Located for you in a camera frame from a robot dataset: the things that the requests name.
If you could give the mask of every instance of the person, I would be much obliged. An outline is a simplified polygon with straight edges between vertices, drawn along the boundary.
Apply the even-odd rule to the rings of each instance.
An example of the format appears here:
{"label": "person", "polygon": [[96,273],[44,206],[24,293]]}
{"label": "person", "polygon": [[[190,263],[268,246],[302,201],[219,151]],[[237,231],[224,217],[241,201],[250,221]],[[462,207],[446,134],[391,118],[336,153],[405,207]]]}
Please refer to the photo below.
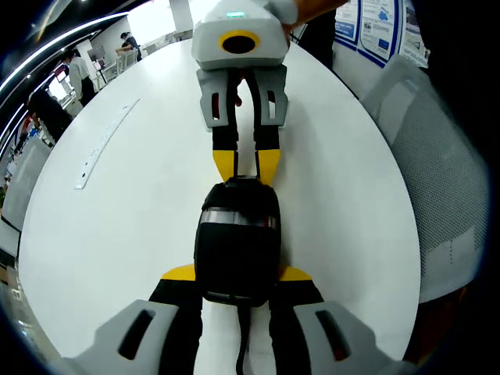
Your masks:
{"label": "person", "polygon": [[133,49],[137,49],[137,62],[142,60],[141,55],[141,46],[138,45],[135,37],[132,36],[130,32],[122,33],[120,38],[123,40],[122,48],[118,48],[116,53],[132,51]]}
{"label": "person", "polygon": [[70,68],[70,82],[75,88],[77,99],[85,107],[95,97],[94,84],[90,78],[85,60],[75,55],[72,50],[62,55],[62,62]]}
{"label": "person", "polygon": [[336,11],[326,12],[310,20],[298,45],[313,55],[329,70],[334,68],[334,52],[331,47],[335,38]]}
{"label": "person", "polygon": [[72,121],[71,115],[43,89],[30,96],[28,113],[36,127],[40,127],[40,120],[44,122],[55,142],[61,138]]}

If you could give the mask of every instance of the white ruler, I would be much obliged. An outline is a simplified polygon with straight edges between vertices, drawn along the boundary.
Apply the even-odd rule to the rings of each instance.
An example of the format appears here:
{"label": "white ruler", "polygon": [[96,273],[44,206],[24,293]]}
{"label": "white ruler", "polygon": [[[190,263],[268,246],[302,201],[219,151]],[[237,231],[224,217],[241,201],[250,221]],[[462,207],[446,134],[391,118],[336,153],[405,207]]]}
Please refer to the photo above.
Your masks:
{"label": "white ruler", "polygon": [[104,147],[108,144],[109,139],[115,134],[116,129],[118,129],[118,126],[123,122],[125,117],[127,117],[128,113],[132,110],[132,108],[139,102],[139,99],[136,99],[134,102],[131,104],[125,105],[119,112],[118,115],[116,115],[116,118],[110,125],[108,125],[104,131],[102,132],[102,136],[99,138],[99,141],[97,145],[92,149],[90,155],[88,156],[87,160],[85,161],[85,164],[83,165],[80,175],[78,177],[77,184],[75,185],[76,190],[82,190],[85,188],[85,185],[87,184],[88,178],[90,177],[92,170],[94,169],[94,166],[96,162],[99,159],[99,156],[102,153],[102,150],[104,150]]}

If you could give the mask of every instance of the computer monitor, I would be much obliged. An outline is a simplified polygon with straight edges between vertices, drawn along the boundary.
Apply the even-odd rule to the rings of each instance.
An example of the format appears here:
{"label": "computer monitor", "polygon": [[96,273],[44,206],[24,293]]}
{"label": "computer monitor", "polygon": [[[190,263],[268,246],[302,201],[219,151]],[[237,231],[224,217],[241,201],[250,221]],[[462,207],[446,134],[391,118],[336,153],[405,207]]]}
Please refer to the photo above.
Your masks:
{"label": "computer monitor", "polygon": [[68,77],[66,73],[66,66],[60,65],[54,72],[55,77],[57,78],[58,82],[63,82],[63,80]]}
{"label": "computer monitor", "polygon": [[92,61],[99,60],[99,59],[104,59],[104,48],[101,45],[98,45],[97,47],[93,47],[93,49],[89,49],[87,51],[88,57],[91,58]]}

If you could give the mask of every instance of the white table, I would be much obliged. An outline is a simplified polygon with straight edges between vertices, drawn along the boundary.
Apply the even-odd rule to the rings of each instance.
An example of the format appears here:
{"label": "white table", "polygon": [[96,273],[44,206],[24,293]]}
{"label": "white table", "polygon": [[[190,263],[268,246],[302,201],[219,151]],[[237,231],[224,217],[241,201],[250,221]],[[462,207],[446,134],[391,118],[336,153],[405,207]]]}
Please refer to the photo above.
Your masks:
{"label": "white table", "polygon": [[[64,133],[34,189],[20,279],[63,356],[83,351],[94,330],[133,300],[148,299],[167,270],[193,262],[202,203],[220,176],[190,50],[190,41],[169,45],[106,86]],[[284,258],[311,274],[326,300],[350,309],[374,330],[380,348],[400,359],[420,289],[416,224],[402,176],[373,121],[333,74],[295,45],[285,65],[291,104],[273,184]],[[248,88],[241,97],[240,172],[249,173]],[[103,128],[136,98],[85,189],[74,190]],[[249,357],[258,362],[254,369],[272,367],[268,313],[263,308],[254,317]],[[203,365],[212,360],[223,367],[218,373],[234,373],[235,309],[205,303],[203,320],[196,372],[216,373]],[[256,351],[260,341],[267,346]]]}

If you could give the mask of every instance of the black device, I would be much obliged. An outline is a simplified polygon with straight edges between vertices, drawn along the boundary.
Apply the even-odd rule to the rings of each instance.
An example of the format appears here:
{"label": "black device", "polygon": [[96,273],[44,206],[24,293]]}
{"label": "black device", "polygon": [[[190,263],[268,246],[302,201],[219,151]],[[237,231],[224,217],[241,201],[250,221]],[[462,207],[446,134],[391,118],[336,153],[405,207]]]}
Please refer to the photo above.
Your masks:
{"label": "black device", "polygon": [[202,296],[256,307],[278,281],[281,227],[274,190],[255,177],[215,185],[202,207],[195,274]]}

